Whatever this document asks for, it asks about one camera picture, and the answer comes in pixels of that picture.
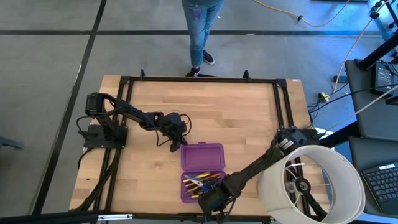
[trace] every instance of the person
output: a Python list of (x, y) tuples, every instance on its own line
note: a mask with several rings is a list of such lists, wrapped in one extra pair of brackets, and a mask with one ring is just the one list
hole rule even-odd
[(187, 77), (197, 76), (203, 61), (210, 65), (215, 63), (214, 58), (205, 50), (205, 45), (223, 3), (224, 0), (182, 0), (191, 42), (192, 69)]

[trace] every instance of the black floor stripe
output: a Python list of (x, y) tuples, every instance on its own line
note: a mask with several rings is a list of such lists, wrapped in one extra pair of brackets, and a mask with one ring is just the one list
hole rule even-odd
[[(98, 30), (98, 26), (100, 25), (102, 15), (104, 13), (104, 8), (106, 5), (106, 0), (101, 1), (101, 5), (99, 6), (98, 13), (95, 19), (95, 23), (93, 26), (93, 32)], [(94, 40), (95, 40), (95, 35), (91, 34), (90, 38), (88, 39), (88, 43), (86, 46), (85, 53), (83, 55), (83, 59), (81, 61), (81, 67), (79, 69), (79, 72), (77, 74), (75, 83), (72, 88), (72, 92), (70, 94), (67, 107), (65, 108), (64, 114), (62, 116), (61, 124), (60, 127), (57, 131), (56, 137), (54, 139), (52, 148), (51, 148), (51, 154), (50, 154), (50, 160), (47, 165), (47, 169), (45, 171), (45, 175), (42, 178), (42, 183), (40, 185), (40, 190), (39, 193), (37, 194), (37, 198), (35, 201), (35, 205), (33, 207), (33, 215), (38, 215), (42, 213), (42, 209), (45, 203), (45, 199), (47, 197), (47, 193), (49, 192), (49, 188), (51, 185), (51, 180), (55, 172), (55, 168), (57, 166), (58, 158), (61, 153), (62, 149), (62, 144), (63, 141), (65, 140), (65, 136), (68, 130), (70, 118), (72, 116), (73, 108), (75, 107), (76, 99), (78, 96), (78, 92), (80, 89), (81, 82), (83, 81), (83, 77), (85, 74), (85, 70), (87, 67), (88, 59), (90, 57), (91, 50), (93, 48)]]
[[(210, 35), (358, 36), (361, 31), (214, 30)], [(0, 30), (0, 35), (188, 35), (187, 30)], [(363, 35), (382, 35), (366, 31)]]

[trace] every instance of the jeans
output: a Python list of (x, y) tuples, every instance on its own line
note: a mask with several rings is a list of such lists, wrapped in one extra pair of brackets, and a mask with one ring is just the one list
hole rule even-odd
[(205, 48), (210, 28), (214, 24), (224, 0), (182, 0), (185, 18), (191, 40), (190, 55), (193, 67), (203, 62)]

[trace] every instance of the purple plastic box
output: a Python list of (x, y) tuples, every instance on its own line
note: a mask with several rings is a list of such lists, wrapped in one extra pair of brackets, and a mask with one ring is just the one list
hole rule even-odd
[(206, 144), (199, 142), (198, 144), (189, 144), (181, 147), (181, 168), (185, 171), (181, 175), (181, 201), (185, 203), (197, 202), (197, 198), (191, 198), (193, 192), (187, 191), (184, 175), (194, 177), (204, 172), (211, 174), (219, 174), (220, 178), (225, 177), (225, 158), (224, 147), (220, 143)]

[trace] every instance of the yellow cable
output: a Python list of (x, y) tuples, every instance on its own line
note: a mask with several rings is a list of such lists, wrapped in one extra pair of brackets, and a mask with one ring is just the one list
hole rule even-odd
[[(279, 12), (284, 12), (284, 13), (287, 13), (287, 14), (290, 14), (290, 15), (293, 15), (293, 16), (296, 16), (296, 17), (300, 17), (299, 15), (294, 14), (293, 12), (289, 12), (289, 11), (286, 11), (286, 10), (282, 10), (282, 9), (278, 9), (278, 8), (275, 8), (275, 7), (268, 6), (268, 5), (262, 3), (262, 2), (260, 2), (260, 1), (258, 1), (258, 0), (254, 0), (254, 1), (257, 2), (258, 4), (262, 5), (262, 6), (266, 7), (266, 8), (269, 8), (269, 9), (272, 9), (272, 10), (275, 10), (275, 11), (279, 11)], [(309, 23), (308, 21), (306, 21), (306, 20), (304, 19), (304, 17), (303, 17), (301, 20), (303, 20), (306, 24), (308, 24), (308, 25), (310, 25), (310, 26), (312, 26), (312, 27), (323, 27), (323, 26), (329, 24), (333, 19), (335, 19), (335, 18), (337, 17), (337, 15), (340, 14), (340, 13), (342, 12), (342, 10), (348, 5), (348, 3), (349, 3), (350, 1), (351, 1), (351, 0), (347, 0), (346, 4), (340, 9), (340, 11), (338, 11), (338, 12), (336, 13), (335, 16), (333, 16), (328, 22), (326, 22), (326, 23), (324, 23), (324, 24), (321, 24), (321, 25), (313, 25), (313, 24)]]
[[(386, 0), (386, 1), (384, 2), (384, 4), (383, 4), (376, 12), (379, 12), (380, 9), (383, 8), (383, 6), (385, 6), (387, 2), (388, 2), (388, 0)], [(351, 47), (351, 49), (348, 51), (346, 58), (344, 58), (343, 63), (342, 63), (341, 66), (340, 66), (340, 71), (338, 72), (338, 75), (337, 75), (337, 78), (336, 78), (335, 87), (334, 87), (332, 93), (334, 93), (334, 92), (336, 91), (336, 89), (337, 89), (337, 83), (338, 83), (338, 80), (339, 80), (339, 78), (340, 78), (341, 72), (343, 71), (344, 63), (346, 62), (348, 56), (349, 56), (349, 55), (351, 54), (351, 52), (353, 51), (353, 49), (354, 49), (354, 47), (356, 46), (356, 44), (357, 44), (357, 43), (359, 42), (359, 40), (362, 38), (363, 34), (365, 33), (366, 28), (368, 28), (368, 26), (370, 25), (370, 23), (372, 22), (372, 20), (373, 20), (373, 19), (369, 20), (368, 24), (366, 24), (365, 28), (362, 30), (362, 32), (361, 32), (361, 34), (359, 35), (358, 39), (356, 39), (354, 45), (353, 45), (353, 46)]]

